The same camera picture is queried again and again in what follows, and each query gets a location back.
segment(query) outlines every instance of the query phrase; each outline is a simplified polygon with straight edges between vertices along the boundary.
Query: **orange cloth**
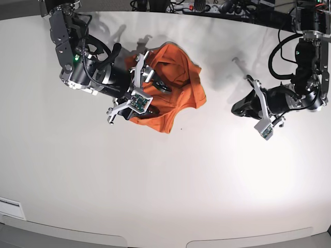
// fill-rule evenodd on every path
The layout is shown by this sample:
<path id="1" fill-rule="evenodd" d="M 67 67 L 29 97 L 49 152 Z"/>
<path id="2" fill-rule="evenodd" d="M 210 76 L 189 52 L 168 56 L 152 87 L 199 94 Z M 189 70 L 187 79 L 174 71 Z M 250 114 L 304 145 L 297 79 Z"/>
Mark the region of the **orange cloth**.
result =
<path id="1" fill-rule="evenodd" d="M 157 117 L 132 117 L 130 120 L 149 126 L 162 133 L 170 133 L 175 116 L 187 107 L 199 108 L 206 102 L 206 95 L 200 83 L 201 68 L 194 65 L 187 54 L 173 44 L 150 51 L 146 63 L 172 88 L 171 94 L 157 90 L 152 82 L 144 83 L 143 90 L 153 97 L 152 105 L 160 110 Z M 128 68 L 136 66 L 134 57 L 126 59 Z"/>

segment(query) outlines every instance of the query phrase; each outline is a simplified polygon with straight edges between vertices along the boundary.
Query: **wire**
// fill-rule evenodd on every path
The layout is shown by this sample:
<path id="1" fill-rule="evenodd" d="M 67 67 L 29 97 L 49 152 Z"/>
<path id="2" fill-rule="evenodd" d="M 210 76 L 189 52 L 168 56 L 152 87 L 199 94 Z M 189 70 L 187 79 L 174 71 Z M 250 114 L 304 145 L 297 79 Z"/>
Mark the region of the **wire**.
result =
<path id="1" fill-rule="evenodd" d="M 176 11 L 183 11 L 184 9 L 190 10 L 189 8 L 182 8 L 182 9 L 176 9 Z"/>
<path id="2" fill-rule="evenodd" d="M 130 2 L 130 6 L 132 7 L 132 10 L 131 11 L 140 11 L 140 9 L 138 7 L 136 7 L 136 3 L 138 5 L 138 0 L 132 0 Z"/>
<path id="3" fill-rule="evenodd" d="M 291 16 L 291 13 L 293 12 L 294 9 L 295 9 L 295 7 L 293 7 L 293 8 L 289 11 L 289 16 Z M 283 25 L 282 25 L 281 28 L 278 30 L 278 41 L 279 41 L 279 44 L 280 44 L 280 31 L 284 28 L 286 22 L 287 22 L 287 20 L 284 21 Z M 294 64 L 297 64 L 297 65 L 298 65 L 297 62 L 292 61 L 292 60 L 289 60 L 289 59 L 286 59 L 286 58 L 283 57 L 283 48 L 282 48 L 282 46 L 280 47 L 280 57 L 281 57 L 283 60 L 287 61 L 287 62 L 291 62 L 291 63 L 294 63 Z"/>
<path id="4" fill-rule="evenodd" d="M 176 10 L 175 10 L 175 6 L 174 6 L 174 4 L 172 3 L 172 2 L 170 2 L 170 5 L 169 5 L 169 7 L 170 7 L 170 13 L 173 13 L 173 14 L 175 14 L 176 13 Z"/>
<path id="5" fill-rule="evenodd" d="M 172 4 L 180 5 L 180 4 L 182 4 L 183 2 L 185 2 L 185 0 L 183 0 L 183 1 L 179 2 L 179 3 L 172 3 Z"/>
<path id="6" fill-rule="evenodd" d="M 108 85 L 108 84 L 101 84 L 99 83 L 98 81 L 96 81 L 93 77 L 91 77 L 91 75 L 89 74 L 88 70 L 87 70 L 87 66 L 86 66 L 86 57 L 85 57 L 85 38 L 83 38 L 83 44 L 82 44 L 82 61 L 83 61 L 83 68 L 84 68 L 84 71 L 85 71 L 85 74 L 87 75 L 87 77 L 92 81 L 94 82 L 96 85 L 99 85 L 99 86 L 102 86 L 102 87 L 105 87 L 107 89 L 110 89 L 110 90 L 113 90 L 113 91 L 116 91 L 116 92 L 120 92 L 120 90 L 118 88 L 115 88 L 111 85 Z"/>
<path id="7" fill-rule="evenodd" d="M 327 8 L 326 4 L 317 4 L 317 5 L 315 5 L 315 8 L 320 7 L 320 6 L 325 6 Z"/>
<path id="8" fill-rule="evenodd" d="M 79 13 L 76 13 L 76 15 L 79 15 L 81 17 L 89 17 L 89 20 L 86 23 L 86 30 L 85 30 L 85 34 L 84 34 L 84 38 L 86 38 L 87 37 L 88 26 L 92 21 L 92 15 L 90 15 L 90 14 L 79 14 Z"/>
<path id="9" fill-rule="evenodd" d="M 279 80 L 289 80 L 289 79 L 292 79 L 294 77 L 293 74 L 287 74 L 287 75 L 279 75 L 277 74 L 274 69 L 273 69 L 273 59 L 276 55 L 276 53 L 278 52 L 278 50 L 283 46 L 285 45 L 286 43 L 288 43 L 289 41 L 291 40 L 294 40 L 296 38 L 299 38 L 301 37 L 302 34 L 294 34 L 294 35 L 291 35 L 287 38 L 285 38 L 284 40 L 282 40 L 274 49 L 273 51 L 271 52 L 270 54 L 270 57 L 269 57 L 269 61 L 268 61 L 268 68 L 269 68 L 269 71 L 271 73 L 271 75 L 276 78 L 276 79 L 279 79 Z"/>

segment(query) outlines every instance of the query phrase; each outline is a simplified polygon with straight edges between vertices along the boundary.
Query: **white surface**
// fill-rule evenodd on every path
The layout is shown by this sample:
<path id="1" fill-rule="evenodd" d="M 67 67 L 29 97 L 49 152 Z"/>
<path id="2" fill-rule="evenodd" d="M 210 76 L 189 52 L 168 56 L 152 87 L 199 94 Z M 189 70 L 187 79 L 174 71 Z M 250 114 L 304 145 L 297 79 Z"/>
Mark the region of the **white surface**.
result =
<path id="1" fill-rule="evenodd" d="M 22 206 L 19 202 L 0 197 L 0 214 L 26 220 Z"/>
<path id="2" fill-rule="evenodd" d="M 189 242 L 186 248 L 246 248 L 252 246 L 268 245 L 275 244 L 290 240 L 302 239 L 310 237 L 313 231 L 312 227 L 304 228 L 295 231 L 287 231 L 284 233 L 270 234 L 263 236 L 255 236 L 249 238 L 236 238 L 236 239 L 219 239 L 219 240 L 199 240 Z"/>
<path id="3" fill-rule="evenodd" d="M 180 112 L 166 135 L 122 118 L 110 127 L 109 97 L 63 85 L 49 28 L 40 17 L 0 21 L 0 196 L 19 200 L 28 221 L 122 236 L 143 248 L 328 229 L 331 107 L 288 114 L 268 142 L 256 120 L 231 114 L 251 91 L 234 57 L 263 86 L 279 85 L 267 69 L 276 30 L 183 15 L 95 14 L 91 33 L 108 45 L 120 41 L 132 51 L 150 35 L 148 48 L 175 42 L 202 67 L 207 103 Z M 288 58 L 296 43 L 284 49 Z M 275 70 L 292 73 L 295 65 L 276 56 Z M 124 153 L 130 138 L 138 145 Z"/>

